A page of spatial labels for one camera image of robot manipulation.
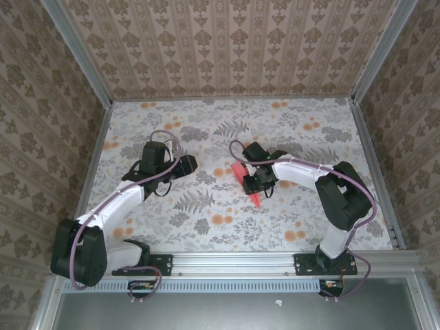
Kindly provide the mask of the pink paper sheet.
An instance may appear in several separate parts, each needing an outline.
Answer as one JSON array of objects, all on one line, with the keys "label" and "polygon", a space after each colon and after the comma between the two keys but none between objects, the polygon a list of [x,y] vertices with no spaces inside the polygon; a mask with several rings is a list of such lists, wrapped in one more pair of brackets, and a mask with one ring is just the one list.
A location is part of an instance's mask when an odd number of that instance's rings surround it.
[{"label": "pink paper sheet", "polygon": [[[244,178],[245,178],[245,176],[248,176],[250,174],[247,166],[245,164],[240,163],[240,162],[235,162],[231,165],[231,169],[232,169],[237,181],[240,183],[242,188],[244,188]],[[260,196],[259,192],[252,193],[252,194],[248,195],[248,197],[251,199],[251,201],[254,203],[254,205],[257,208],[261,207],[261,196]]]}]

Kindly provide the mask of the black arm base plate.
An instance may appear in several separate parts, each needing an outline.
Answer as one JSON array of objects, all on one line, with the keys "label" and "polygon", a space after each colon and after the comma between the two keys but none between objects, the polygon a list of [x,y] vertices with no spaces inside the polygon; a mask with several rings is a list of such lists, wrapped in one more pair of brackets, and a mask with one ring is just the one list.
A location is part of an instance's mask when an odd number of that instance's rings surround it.
[{"label": "black arm base plate", "polygon": [[149,266],[161,271],[163,276],[170,276],[173,268],[172,254],[150,254],[142,257],[140,261],[129,266],[129,269],[117,269],[112,271],[113,276],[156,276],[157,272],[151,269],[133,269],[134,267]]},{"label": "black arm base plate", "polygon": [[358,274],[354,257],[346,252],[335,259],[330,259],[325,255],[316,256],[312,253],[295,254],[294,267],[297,276],[337,276],[341,274]]}]

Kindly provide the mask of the aluminium corner post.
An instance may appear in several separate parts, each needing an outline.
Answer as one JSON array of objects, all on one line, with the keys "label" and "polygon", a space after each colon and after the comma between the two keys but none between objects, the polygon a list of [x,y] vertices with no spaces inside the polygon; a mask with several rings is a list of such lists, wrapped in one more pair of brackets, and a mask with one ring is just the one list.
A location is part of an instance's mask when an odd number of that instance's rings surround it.
[{"label": "aluminium corner post", "polygon": [[97,66],[87,51],[86,43],[81,39],[67,11],[59,0],[41,0],[55,26],[67,44],[83,74],[87,78],[101,105],[107,111],[111,108],[112,97],[104,80],[101,78]]},{"label": "aluminium corner post", "polygon": [[418,0],[399,0],[351,94],[355,105],[359,104],[366,95],[417,2]]}]

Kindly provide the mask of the aluminium mounting rail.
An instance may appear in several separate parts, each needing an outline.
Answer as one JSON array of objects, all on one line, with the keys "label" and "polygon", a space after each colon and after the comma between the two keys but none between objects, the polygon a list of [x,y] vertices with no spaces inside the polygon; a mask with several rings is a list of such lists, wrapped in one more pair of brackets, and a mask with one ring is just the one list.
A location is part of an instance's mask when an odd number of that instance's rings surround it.
[{"label": "aluminium mounting rail", "polygon": [[[294,255],[312,252],[188,252],[174,253],[170,276],[297,276]],[[78,282],[92,285],[103,276],[113,276],[114,270],[128,270],[150,253],[118,251],[78,252],[73,260],[68,256],[55,256],[51,271],[66,278],[73,276]],[[357,265],[357,275],[371,271],[371,276],[404,277],[419,271],[414,252],[403,250],[363,251],[350,254]]]}]

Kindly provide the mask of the floral printed tablecloth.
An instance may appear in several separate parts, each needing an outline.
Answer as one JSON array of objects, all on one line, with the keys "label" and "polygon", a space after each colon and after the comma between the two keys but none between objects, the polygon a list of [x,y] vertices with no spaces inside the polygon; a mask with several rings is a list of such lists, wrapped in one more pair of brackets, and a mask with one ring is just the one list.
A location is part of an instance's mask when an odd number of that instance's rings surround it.
[{"label": "floral printed tablecloth", "polygon": [[369,166],[346,98],[119,102],[94,178],[96,206],[141,158],[148,140],[176,135],[197,170],[157,193],[106,230],[110,244],[134,239],[154,252],[312,251],[328,221],[318,194],[292,181],[276,184],[255,206],[232,170],[242,146],[286,151],[319,164],[349,162],[369,190]]}]

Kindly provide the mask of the aluminium side rail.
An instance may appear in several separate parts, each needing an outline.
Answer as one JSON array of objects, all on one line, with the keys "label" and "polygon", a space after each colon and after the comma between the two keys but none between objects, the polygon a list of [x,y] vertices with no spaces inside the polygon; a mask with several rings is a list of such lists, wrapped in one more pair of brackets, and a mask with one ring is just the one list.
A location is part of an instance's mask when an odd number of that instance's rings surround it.
[{"label": "aluminium side rail", "polygon": [[100,125],[100,130],[98,132],[98,137],[96,140],[96,144],[90,159],[89,168],[87,170],[87,175],[85,178],[85,182],[82,186],[82,191],[80,194],[80,198],[78,200],[78,205],[73,216],[72,221],[75,221],[79,216],[83,215],[87,211],[87,205],[89,203],[89,198],[91,194],[91,189],[94,184],[94,178],[96,176],[96,171],[99,164],[99,159],[102,153],[102,149],[104,147],[105,138],[107,136],[107,131],[109,130],[109,125],[112,116],[112,106],[108,109],[105,109],[104,115],[102,118],[102,123]]},{"label": "aluminium side rail", "polygon": [[398,250],[405,250],[406,244],[404,242],[402,231],[400,230],[398,224],[398,220],[386,187],[386,183],[382,175],[382,171],[375,153],[373,143],[371,141],[368,127],[362,114],[361,107],[358,103],[352,101],[352,99],[349,99],[349,101],[351,102],[351,112],[353,114],[353,119],[357,127],[360,142],[364,150],[364,155],[371,174],[371,179],[375,187],[377,200],[381,208],[382,214],[384,215],[384,220],[388,228],[390,239],[393,242],[393,247]]}]

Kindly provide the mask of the grey metal panel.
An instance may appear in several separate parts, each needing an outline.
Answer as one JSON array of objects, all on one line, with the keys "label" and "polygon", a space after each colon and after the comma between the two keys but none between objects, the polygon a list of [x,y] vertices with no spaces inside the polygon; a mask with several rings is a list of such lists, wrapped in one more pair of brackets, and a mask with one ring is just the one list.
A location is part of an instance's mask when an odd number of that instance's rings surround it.
[{"label": "grey metal panel", "polygon": [[[275,304],[282,300],[283,306]],[[68,294],[53,330],[421,330],[405,298],[317,294]]]}]

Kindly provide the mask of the thin aluminium rear rail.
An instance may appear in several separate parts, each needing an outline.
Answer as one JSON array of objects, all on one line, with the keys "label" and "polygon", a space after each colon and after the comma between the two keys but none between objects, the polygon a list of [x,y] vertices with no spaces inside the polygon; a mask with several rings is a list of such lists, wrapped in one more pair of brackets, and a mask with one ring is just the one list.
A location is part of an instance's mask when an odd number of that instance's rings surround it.
[{"label": "thin aluminium rear rail", "polygon": [[271,96],[184,96],[184,97],[156,97],[156,98],[114,98],[118,102],[179,102],[179,101],[218,101],[218,100],[298,100],[298,99],[352,99],[349,94],[341,95],[271,95]]}]

